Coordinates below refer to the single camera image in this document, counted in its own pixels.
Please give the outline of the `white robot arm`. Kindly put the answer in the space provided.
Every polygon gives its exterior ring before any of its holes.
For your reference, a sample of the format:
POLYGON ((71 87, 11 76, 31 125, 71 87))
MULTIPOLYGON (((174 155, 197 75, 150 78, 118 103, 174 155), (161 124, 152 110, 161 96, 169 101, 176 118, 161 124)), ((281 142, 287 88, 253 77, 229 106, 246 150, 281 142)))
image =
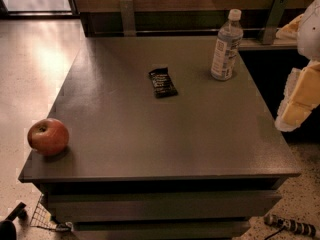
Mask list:
POLYGON ((302 70, 291 70, 277 111, 275 127, 291 132, 320 105, 320 0, 278 30, 276 38, 296 40, 298 53, 309 60, 302 70))

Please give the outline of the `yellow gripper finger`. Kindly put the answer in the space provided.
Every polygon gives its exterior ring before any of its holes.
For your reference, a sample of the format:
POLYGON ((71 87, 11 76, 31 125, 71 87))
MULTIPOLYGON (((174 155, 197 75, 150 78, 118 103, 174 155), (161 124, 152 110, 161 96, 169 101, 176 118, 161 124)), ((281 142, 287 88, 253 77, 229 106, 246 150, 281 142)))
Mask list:
POLYGON ((283 94, 275 127, 282 132, 291 132, 320 105, 320 62, 310 61, 302 70, 293 68, 283 94))
POLYGON ((280 28, 276 32, 277 39, 292 39, 296 40, 299 37, 300 23, 303 18, 303 14, 298 15, 288 24, 280 28))

